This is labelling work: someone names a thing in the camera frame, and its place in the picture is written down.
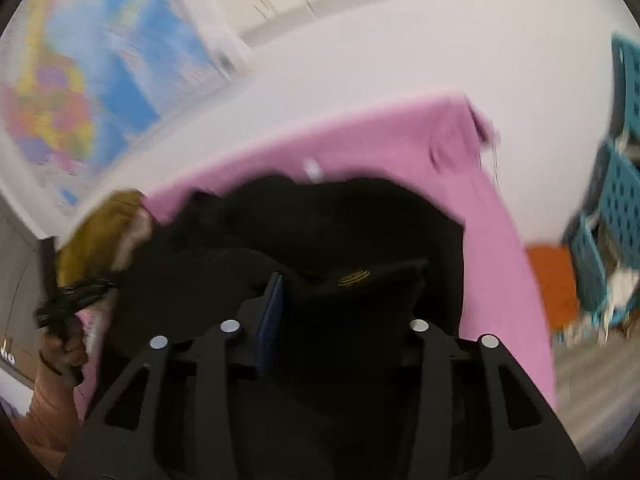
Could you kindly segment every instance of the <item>orange cloth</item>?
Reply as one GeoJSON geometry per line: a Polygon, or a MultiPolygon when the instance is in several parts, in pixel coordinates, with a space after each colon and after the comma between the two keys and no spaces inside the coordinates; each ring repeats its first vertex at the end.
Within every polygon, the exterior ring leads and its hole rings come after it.
{"type": "Polygon", "coordinates": [[[54,476],[80,428],[73,389],[38,359],[29,412],[12,420],[15,430],[40,463],[54,476]]]}
{"type": "Polygon", "coordinates": [[[562,330],[578,316],[574,266],[567,247],[527,247],[531,267],[538,279],[546,322],[552,332],[562,330]]]}

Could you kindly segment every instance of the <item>yellow fabric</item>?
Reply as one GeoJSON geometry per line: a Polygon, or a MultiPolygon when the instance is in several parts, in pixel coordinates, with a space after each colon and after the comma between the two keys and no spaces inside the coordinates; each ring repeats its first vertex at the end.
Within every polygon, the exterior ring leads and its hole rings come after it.
{"type": "Polygon", "coordinates": [[[120,237],[140,207],[142,196],[134,189],[117,191],[82,222],[58,253],[59,286],[111,268],[120,237]]]}

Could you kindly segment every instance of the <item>human hand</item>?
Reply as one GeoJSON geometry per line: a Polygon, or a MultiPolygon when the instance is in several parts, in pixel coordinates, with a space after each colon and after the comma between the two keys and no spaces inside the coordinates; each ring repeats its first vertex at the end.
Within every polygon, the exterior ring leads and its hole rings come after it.
{"type": "Polygon", "coordinates": [[[68,327],[69,340],[63,344],[62,340],[53,334],[46,333],[42,337],[40,355],[44,363],[53,371],[61,374],[62,368],[82,367],[89,360],[84,346],[84,333],[80,322],[70,323],[68,327]]]}

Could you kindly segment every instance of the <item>wooden floor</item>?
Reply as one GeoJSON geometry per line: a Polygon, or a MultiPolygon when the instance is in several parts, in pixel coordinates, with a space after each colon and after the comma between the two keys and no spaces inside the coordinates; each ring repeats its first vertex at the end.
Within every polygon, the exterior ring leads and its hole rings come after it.
{"type": "Polygon", "coordinates": [[[640,330],[616,332],[606,347],[595,338],[554,348],[558,416],[584,461],[611,452],[640,412],[640,330]]]}

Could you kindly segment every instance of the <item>silver screw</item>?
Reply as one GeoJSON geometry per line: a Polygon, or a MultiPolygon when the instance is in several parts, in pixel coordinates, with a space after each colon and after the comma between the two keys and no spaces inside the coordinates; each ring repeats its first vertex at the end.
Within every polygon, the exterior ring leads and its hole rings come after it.
{"type": "Polygon", "coordinates": [[[220,323],[220,330],[227,334],[231,334],[240,330],[240,323],[235,319],[227,319],[226,321],[220,323]]]}
{"type": "Polygon", "coordinates": [[[500,344],[500,340],[495,335],[491,334],[483,335],[480,342],[482,343],[482,346],[487,348],[498,348],[498,345],[500,344]]]}
{"type": "Polygon", "coordinates": [[[414,319],[409,326],[414,332],[426,332],[429,329],[429,323],[423,319],[414,319]]]}
{"type": "Polygon", "coordinates": [[[169,340],[165,338],[163,335],[157,335],[149,341],[149,346],[154,350],[159,350],[164,348],[169,343],[169,340]]]}

